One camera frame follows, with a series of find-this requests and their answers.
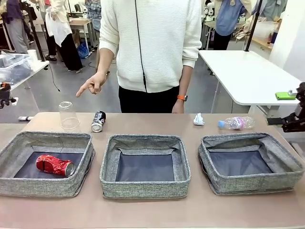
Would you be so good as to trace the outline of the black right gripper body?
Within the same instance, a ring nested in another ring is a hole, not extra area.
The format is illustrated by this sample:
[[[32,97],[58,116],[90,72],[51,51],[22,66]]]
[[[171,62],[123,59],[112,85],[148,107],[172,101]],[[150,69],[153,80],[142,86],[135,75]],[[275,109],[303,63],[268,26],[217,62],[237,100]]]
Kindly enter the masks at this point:
[[[285,133],[305,132],[305,82],[300,83],[296,91],[299,104],[293,113],[284,118],[282,129]]]

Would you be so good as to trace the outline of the clear plastic water bottle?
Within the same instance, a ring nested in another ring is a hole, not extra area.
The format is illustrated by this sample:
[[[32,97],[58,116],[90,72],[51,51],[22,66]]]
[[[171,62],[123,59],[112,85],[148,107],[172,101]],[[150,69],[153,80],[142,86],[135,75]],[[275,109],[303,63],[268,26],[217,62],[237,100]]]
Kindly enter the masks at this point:
[[[241,129],[251,129],[255,125],[255,120],[252,117],[231,117],[224,120],[220,120],[217,126],[220,129],[229,130],[241,130]]]

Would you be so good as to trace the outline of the white paper ball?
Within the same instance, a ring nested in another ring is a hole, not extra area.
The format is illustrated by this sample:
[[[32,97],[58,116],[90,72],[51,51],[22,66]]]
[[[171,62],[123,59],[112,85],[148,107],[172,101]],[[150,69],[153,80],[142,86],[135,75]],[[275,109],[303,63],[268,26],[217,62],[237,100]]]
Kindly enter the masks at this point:
[[[197,125],[197,126],[204,126],[205,122],[203,120],[202,114],[201,113],[197,113],[194,120],[193,120],[193,124]]]

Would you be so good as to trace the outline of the black soda can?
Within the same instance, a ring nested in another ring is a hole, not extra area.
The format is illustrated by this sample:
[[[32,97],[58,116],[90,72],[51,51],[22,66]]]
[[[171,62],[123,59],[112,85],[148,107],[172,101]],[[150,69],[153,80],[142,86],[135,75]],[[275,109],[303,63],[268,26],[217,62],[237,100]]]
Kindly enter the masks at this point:
[[[106,113],[104,111],[97,111],[91,124],[91,130],[95,133],[101,132],[105,121]]]

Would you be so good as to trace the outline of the clear plastic cup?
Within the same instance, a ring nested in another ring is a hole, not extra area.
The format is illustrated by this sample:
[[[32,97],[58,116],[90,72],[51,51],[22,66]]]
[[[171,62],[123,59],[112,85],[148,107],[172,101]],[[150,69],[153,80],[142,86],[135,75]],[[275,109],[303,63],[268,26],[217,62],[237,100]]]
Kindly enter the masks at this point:
[[[59,113],[61,118],[61,127],[67,131],[76,130],[80,121],[73,108],[73,103],[69,101],[63,101],[59,104]]]

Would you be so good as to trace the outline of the crushed red soda can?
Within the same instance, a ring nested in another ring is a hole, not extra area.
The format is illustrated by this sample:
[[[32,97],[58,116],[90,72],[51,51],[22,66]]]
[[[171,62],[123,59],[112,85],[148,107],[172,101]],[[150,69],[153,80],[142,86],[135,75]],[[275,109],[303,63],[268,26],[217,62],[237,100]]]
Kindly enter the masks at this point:
[[[75,164],[70,160],[62,160],[51,155],[41,155],[36,159],[36,168],[45,173],[69,177],[75,171]]]

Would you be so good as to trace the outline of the person's left forearm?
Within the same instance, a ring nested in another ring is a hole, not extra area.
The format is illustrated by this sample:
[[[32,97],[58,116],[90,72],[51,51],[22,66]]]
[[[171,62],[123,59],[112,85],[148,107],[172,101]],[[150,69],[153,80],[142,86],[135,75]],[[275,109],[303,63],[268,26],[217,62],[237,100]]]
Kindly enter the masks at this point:
[[[180,78],[179,95],[186,96],[188,87],[193,74],[193,67],[184,65],[182,70],[182,76]]]

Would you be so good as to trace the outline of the person's left hand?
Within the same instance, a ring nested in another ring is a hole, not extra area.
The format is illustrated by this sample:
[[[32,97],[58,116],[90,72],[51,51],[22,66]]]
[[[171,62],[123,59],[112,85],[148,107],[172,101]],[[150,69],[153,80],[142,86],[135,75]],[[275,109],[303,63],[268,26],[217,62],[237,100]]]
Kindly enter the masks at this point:
[[[184,101],[177,100],[172,109],[173,114],[183,114],[184,113]]]

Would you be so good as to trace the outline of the white side table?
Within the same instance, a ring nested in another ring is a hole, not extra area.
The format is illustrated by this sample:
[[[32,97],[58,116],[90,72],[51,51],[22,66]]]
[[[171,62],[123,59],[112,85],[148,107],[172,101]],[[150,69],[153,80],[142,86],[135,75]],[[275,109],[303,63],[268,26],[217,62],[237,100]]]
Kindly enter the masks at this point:
[[[269,106],[271,111],[298,104],[277,100],[275,93],[296,89],[301,81],[253,51],[201,50],[199,55],[236,104]]]

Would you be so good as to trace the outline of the black stand pole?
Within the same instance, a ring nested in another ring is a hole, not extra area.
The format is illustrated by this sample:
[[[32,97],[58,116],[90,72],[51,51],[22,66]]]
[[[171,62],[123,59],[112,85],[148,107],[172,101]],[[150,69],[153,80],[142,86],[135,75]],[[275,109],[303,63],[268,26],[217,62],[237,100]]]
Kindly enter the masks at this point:
[[[28,16],[29,16],[31,30],[32,30],[32,33],[33,33],[33,36],[34,36],[34,39],[35,39],[35,42],[36,42],[36,46],[37,46],[38,51],[39,51],[39,55],[41,57],[41,60],[44,62],[45,58],[44,58],[42,48],[41,48],[41,45],[40,45],[40,42],[39,42],[39,38],[37,36],[36,29],[35,29],[35,26],[34,26],[34,23],[33,23],[33,20],[32,20],[30,5],[29,5],[29,3],[27,3],[27,0],[23,0],[23,5],[24,5],[24,8],[25,8],[25,11],[28,13]]]
[[[261,6],[262,6],[262,2],[263,2],[263,0],[259,0],[258,6],[257,6],[257,10],[255,11],[254,21],[252,23],[252,28],[251,28],[251,31],[250,31],[250,36],[248,38],[247,45],[246,45],[246,48],[244,50],[245,52],[249,52],[249,48],[250,48],[250,45],[251,45],[251,41],[252,41],[252,37],[253,37],[254,31],[255,31],[257,20],[258,20],[258,17],[260,15],[260,9],[261,9]]]

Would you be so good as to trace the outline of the person in white sweater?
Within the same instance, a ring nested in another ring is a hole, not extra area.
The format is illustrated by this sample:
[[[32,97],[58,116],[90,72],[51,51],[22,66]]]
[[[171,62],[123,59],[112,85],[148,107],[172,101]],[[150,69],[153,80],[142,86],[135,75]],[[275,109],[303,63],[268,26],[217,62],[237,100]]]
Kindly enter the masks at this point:
[[[172,113],[201,47],[201,0],[101,0],[99,49],[114,53],[123,113]]]

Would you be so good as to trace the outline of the blue plastic bag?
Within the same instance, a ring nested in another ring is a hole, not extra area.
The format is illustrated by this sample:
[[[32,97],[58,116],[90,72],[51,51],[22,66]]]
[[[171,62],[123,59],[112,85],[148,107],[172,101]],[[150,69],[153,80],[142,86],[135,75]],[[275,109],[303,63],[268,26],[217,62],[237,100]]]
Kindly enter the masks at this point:
[[[78,55],[81,59],[86,59],[89,57],[89,50],[88,50],[85,42],[82,42],[78,46],[77,51],[78,51]]]

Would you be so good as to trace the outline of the bystander in white blouse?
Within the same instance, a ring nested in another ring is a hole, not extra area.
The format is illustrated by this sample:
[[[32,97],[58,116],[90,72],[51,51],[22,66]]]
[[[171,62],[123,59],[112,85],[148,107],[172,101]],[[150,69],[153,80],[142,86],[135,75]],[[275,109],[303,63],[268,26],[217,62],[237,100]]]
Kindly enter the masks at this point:
[[[69,72],[79,73],[83,68],[65,9],[66,0],[43,0],[46,7],[45,22],[48,35],[54,39]]]

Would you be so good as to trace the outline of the white work table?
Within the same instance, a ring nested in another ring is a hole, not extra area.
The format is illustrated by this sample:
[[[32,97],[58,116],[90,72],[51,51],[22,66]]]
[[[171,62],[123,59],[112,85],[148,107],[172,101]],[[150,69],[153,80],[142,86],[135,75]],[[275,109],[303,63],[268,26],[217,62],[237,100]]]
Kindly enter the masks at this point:
[[[14,90],[48,65],[48,61],[30,63],[25,60],[8,67],[0,67],[0,82],[11,83],[11,90]]]

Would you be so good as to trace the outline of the clear plastic storage box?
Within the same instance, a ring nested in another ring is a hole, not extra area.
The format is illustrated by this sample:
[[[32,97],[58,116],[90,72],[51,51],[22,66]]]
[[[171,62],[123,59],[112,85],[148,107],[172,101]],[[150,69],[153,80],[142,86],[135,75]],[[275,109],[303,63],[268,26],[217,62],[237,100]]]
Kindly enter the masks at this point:
[[[27,78],[32,72],[30,62],[28,54],[0,54],[0,82],[17,84]]]

